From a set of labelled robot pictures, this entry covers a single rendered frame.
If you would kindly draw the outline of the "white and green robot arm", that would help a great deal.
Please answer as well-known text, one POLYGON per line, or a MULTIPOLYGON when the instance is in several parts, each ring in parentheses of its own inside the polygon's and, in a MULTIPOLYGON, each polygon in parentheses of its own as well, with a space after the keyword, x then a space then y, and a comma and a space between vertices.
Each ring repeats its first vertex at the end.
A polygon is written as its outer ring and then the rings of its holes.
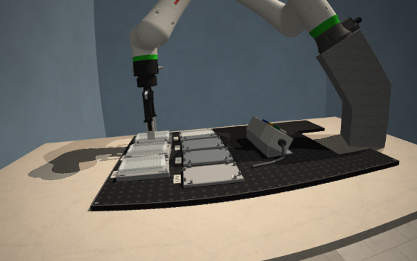
MULTIPOLYGON (((129 35, 134 76, 159 73, 157 48, 164 45, 191 0, 159 0, 129 35)), ((298 36, 305 29, 321 54, 360 28, 361 17, 338 20, 326 0, 235 0, 261 16, 282 35, 298 36), (343 26, 344 27, 343 27, 343 26)), ((143 75, 143 76, 142 76, 143 75)))

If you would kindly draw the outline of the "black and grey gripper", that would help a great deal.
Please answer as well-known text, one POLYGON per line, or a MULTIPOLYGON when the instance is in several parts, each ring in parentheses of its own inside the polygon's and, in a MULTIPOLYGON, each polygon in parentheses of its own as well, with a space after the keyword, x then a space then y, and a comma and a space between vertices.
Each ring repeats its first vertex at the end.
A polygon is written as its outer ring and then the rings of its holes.
POLYGON ((140 77, 137 78, 137 87, 143 87, 143 106, 144 106, 144 114, 145 114, 145 120, 144 123, 146 123, 147 128, 147 135, 148 140, 155 140, 155 132, 157 132, 156 129, 156 122, 155 122, 155 109, 154 109, 154 99, 153 99, 153 90, 151 89, 152 86, 157 85, 157 77, 151 76, 151 77, 140 77), (153 100, 152 100, 153 99, 153 100), (150 105, 151 102, 151 105, 150 105))

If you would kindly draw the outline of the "grey angled control panel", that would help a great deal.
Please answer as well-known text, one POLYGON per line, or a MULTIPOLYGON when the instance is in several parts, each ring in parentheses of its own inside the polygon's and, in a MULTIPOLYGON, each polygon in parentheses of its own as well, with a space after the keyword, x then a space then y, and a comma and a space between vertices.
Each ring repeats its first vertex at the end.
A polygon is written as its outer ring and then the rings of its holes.
POLYGON ((253 116, 246 128, 246 131, 247 139, 267 157, 282 155, 282 157, 277 160, 253 165, 253 168, 271 165, 283 160, 285 158, 284 148, 285 155, 293 154, 290 150, 288 150, 293 138, 289 137, 286 131, 274 126, 264 119, 261 121, 253 116))

